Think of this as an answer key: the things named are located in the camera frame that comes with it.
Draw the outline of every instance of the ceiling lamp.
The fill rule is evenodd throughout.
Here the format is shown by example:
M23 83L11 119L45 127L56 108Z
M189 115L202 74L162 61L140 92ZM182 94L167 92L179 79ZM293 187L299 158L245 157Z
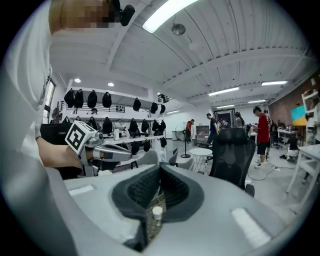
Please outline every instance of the ceiling lamp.
M230 107L234 107L235 105L228 105L228 106L217 106L217 109L223 109L223 108L230 108Z
M171 112L168 112L167 114L173 114L173 113L176 113L176 112L179 112L180 110L175 110L175 111L171 111Z
M239 90L239 87L230 88L230 89L226 89L226 90L215 91L213 93L209 93L209 96L218 95L218 94L224 94L224 93L237 91L237 90Z
M265 99L260 99L260 100L249 101L248 103L251 104L251 103L259 103L259 102L265 102L265 101L266 101Z
M182 24L174 24L171 28L171 32L176 36L181 36L186 32L186 27Z
M280 86L285 85L288 81L273 81L273 82L263 82L262 86Z
M149 33L154 33L163 23L173 15L193 4L198 0L168 0L155 13L148 18L142 28Z

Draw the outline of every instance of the long hair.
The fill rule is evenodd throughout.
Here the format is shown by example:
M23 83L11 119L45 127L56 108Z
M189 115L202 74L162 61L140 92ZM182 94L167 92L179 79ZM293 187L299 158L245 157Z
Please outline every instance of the long hair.
M245 120L241 117L240 112L235 112L234 115L235 115L237 118L240 118L240 119L241 119L242 126L244 126L244 125L245 125Z

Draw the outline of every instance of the black fisheye border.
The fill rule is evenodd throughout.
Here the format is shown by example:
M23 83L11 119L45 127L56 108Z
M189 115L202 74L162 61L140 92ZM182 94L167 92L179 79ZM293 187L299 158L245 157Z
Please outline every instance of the black fisheye border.
M7 51L9 44L12 39L30 16L32 12L42 3L42 0L32 1L2 1L0 15L0 24L2 28L1 37L1 63L3 57ZM305 0L305 1L292 1L292 0L278 0L277 1L295 20L298 26L303 31L307 40L310 43L313 52L320 59L320 37L319 37L319 17L320 17L320 3L317 0ZM2 162L1 157L2 149L0 145L0 163ZM17 224L15 217L11 214L9 208L6 205L2 195L0 198L1 206L1 220L2 220L2 250L10 250L11 254L18 253L33 253L35 255L44 255L36 245L34 245L28 236L23 232L20 226ZM304 223L302 223L299 229L299 224L296 226L286 229L284 233L294 233L294 237L287 242L287 245L283 248L279 255L296 255L303 253L304 255L313 255L319 251L319 232L320 228L320 197L318 196L312 209L307 215ZM18 244L11 246L12 242L16 241ZM253 251L250 255L259 255L262 250Z

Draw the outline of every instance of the brick wall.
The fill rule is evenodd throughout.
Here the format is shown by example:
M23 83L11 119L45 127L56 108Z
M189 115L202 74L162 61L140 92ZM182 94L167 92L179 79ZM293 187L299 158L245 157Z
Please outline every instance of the brick wall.
M301 94L303 94L306 90L320 88L319 75L320 70L315 72L308 80L306 80L292 92L269 105L269 114L270 117L275 121L275 123L277 123L278 120L281 120L281 122L285 123L286 126L292 124L291 110L296 108L296 104L298 103L300 103L301 106L304 104L302 101ZM315 86L312 86L311 78L314 78L316 83Z

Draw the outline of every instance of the tube light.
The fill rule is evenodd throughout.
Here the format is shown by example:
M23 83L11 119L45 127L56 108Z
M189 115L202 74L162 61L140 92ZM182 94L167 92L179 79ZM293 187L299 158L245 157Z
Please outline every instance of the tube light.
M179 112L180 110L175 110L175 111L171 111L171 112L168 112L167 114L172 114L172 113L176 113L176 112Z
M235 105L228 105L228 106L217 106L217 109L223 109L223 108L230 108L230 107L234 107Z
M218 95L218 94L224 94L224 93L237 91L237 90L239 90L239 87L230 88L230 89L226 89L226 90L215 91L213 93L209 93L209 96Z
M265 99L260 99L260 100L249 101L248 103L251 104L251 103L258 103L258 102L265 102L265 101L266 101Z
M163 23L173 15L198 0L168 0L142 25L149 33L154 33Z
M263 82L262 86L280 86L285 85L288 81L273 81L273 82Z

